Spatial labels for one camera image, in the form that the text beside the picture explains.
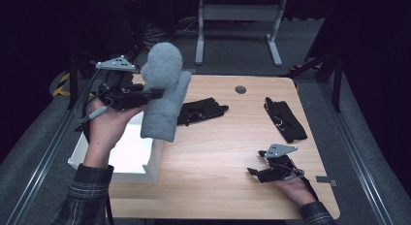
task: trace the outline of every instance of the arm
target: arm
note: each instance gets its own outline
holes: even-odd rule
[[[103,103],[95,100],[94,112]],[[109,194],[113,166],[110,152],[124,133],[128,121],[144,107],[123,112],[108,108],[90,123],[90,144],[84,161],[70,185],[66,200],[51,218],[51,224],[105,224],[106,199]]]
[[[335,224],[323,203],[314,199],[300,178],[276,180],[272,184],[284,191],[299,206],[305,224]]]

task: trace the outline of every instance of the open box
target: open box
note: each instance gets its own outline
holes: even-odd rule
[[[158,181],[164,141],[140,137],[142,115],[140,112],[129,121],[124,135],[111,151],[112,182],[155,184]],[[88,141],[81,134],[68,163],[77,169],[87,149]]]

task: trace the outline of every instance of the gray glove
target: gray glove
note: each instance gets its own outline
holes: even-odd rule
[[[191,74],[181,68],[181,53],[172,44],[156,44],[149,52],[142,66],[144,90],[165,90],[162,98],[147,103],[142,117],[142,138],[174,141],[177,117],[191,80]]]

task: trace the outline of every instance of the sleeve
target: sleeve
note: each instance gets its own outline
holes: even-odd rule
[[[50,224],[105,224],[113,166],[98,169],[79,165],[66,200],[50,219]]]
[[[321,202],[314,202],[300,208],[300,215],[305,224],[336,224],[329,211]]]

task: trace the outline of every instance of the gray floor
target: gray floor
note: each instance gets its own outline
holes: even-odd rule
[[[257,22],[248,28],[228,23],[213,24],[205,33],[204,64],[194,64],[197,36],[195,33],[172,40],[184,58],[184,69],[198,75],[238,75],[275,77],[288,73],[294,65],[303,64],[303,59],[321,26],[322,20],[283,21],[276,43],[283,60],[282,67],[274,67],[265,34],[271,24]],[[139,55],[142,65],[146,55]],[[374,141],[347,80],[341,88],[341,113],[330,106],[332,79],[325,84],[313,79],[314,70],[295,78],[300,89],[300,99],[308,118],[314,139],[322,156],[330,179],[337,181],[333,188],[341,216],[338,224],[411,224],[411,203],[395,175],[387,165],[377,143]],[[79,139],[73,132],[78,126],[73,120],[66,132],[56,137],[64,115],[67,114],[68,98],[56,96],[38,119],[16,144],[8,158],[0,166],[0,224],[6,224],[11,214],[16,224],[47,224],[48,218],[58,207],[73,179],[75,170],[67,164]],[[50,156],[50,166],[36,171],[44,163],[43,155],[50,142],[59,138],[62,144]],[[372,177],[382,207],[376,208],[367,193],[364,176],[353,164],[354,148]],[[32,178],[38,178],[38,188],[31,193],[24,190]],[[388,214],[386,222],[378,215],[383,208]],[[143,224],[138,219],[116,219],[117,224]],[[300,220],[288,224],[302,224]]]

